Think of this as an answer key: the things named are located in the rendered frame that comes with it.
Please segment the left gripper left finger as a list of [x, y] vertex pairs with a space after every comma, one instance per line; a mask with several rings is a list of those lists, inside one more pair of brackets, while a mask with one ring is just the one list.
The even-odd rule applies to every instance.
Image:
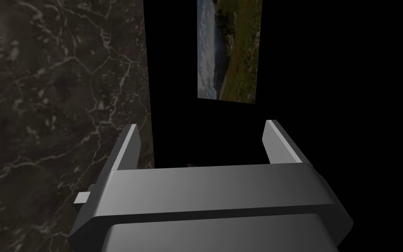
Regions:
[[140, 149], [141, 140], [137, 124], [126, 125], [110, 152], [105, 169], [108, 171], [137, 169]]

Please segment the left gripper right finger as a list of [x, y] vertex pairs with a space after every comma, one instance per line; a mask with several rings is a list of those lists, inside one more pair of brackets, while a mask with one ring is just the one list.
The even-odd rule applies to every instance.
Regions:
[[271, 164], [310, 163], [277, 120], [266, 120], [262, 143]]

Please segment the landscape picture on wall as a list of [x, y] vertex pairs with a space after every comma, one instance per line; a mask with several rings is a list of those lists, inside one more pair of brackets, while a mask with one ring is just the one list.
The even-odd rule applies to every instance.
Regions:
[[263, 0], [197, 0], [197, 96], [256, 101]]

